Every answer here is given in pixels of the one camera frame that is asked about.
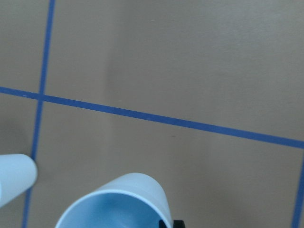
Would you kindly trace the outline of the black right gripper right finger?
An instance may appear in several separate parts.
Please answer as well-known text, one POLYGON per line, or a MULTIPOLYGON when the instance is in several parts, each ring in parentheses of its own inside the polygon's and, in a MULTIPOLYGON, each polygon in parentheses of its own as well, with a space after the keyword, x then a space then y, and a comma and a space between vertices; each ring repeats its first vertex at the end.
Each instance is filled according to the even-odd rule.
POLYGON ((174 220, 173 228, 185 228, 185 223, 183 220, 174 220))

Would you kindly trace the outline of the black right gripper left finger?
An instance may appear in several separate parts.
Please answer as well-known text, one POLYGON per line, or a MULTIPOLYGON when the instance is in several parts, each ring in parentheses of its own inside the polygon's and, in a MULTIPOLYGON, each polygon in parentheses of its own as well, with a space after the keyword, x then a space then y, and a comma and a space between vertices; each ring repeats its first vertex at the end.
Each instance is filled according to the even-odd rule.
POLYGON ((167 228, 166 224, 164 223, 163 220, 159 220, 159 228, 167 228))

